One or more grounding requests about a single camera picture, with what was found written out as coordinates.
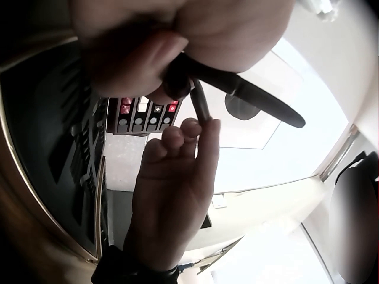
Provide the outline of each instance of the button panel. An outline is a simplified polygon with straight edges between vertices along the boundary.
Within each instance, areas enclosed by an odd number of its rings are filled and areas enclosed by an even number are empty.
[[[157,105],[147,97],[115,99],[119,105],[113,134],[143,135],[162,132],[173,125],[181,100],[168,105]]]

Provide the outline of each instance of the black wristband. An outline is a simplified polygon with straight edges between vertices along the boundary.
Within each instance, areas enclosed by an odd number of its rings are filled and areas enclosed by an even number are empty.
[[[176,284],[178,276],[177,266],[164,272],[153,271],[116,246],[110,246],[97,265],[91,281],[93,284]]]

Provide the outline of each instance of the white button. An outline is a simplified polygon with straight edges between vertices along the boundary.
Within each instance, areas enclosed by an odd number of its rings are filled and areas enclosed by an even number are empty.
[[[137,109],[138,112],[145,112],[146,110],[147,110],[147,104],[145,104],[145,103],[140,103],[140,104],[138,105],[138,109]]]
[[[142,118],[137,118],[135,121],[134,121],[134,123],[135,124],[141,124],[143,122],[143,120],[142,120]]]
[[[156,124],[157,121],[158,121],[158,119],[157,119],[156,117],[152,117],[152,118],[150,119],[150,124]]]
[[[141,97],[140,102],[141,102],[141,103],[149,103],[149,99],[146,98],[146,97]]]
[[[127,120],[126,119],[120,119],[119,125],[126,125]]]

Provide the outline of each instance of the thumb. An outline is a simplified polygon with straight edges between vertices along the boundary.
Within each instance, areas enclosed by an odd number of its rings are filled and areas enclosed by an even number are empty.
[[[127,55],[108,52],[97,55],[103,57],[104,64],[95,70],[94,86],[105,97],[149,95],[162,84],[162,73],[187,43],[178,33],[160,30]]]
[[[194,180],[201,186],[198,189],[205,189],[206,196],[213,195],[215,176],[219,158],[219,135],[221,121],[212,119],[203,127],[199,138],[199,146],[196,157],[196,167]]]

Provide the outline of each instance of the control panel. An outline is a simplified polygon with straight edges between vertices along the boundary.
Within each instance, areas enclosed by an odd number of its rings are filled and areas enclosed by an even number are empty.
[[[174,124],[182,101],[158,105],[147,97],[111,98],[107,132],[114,135],[138,135],[162,132]]]

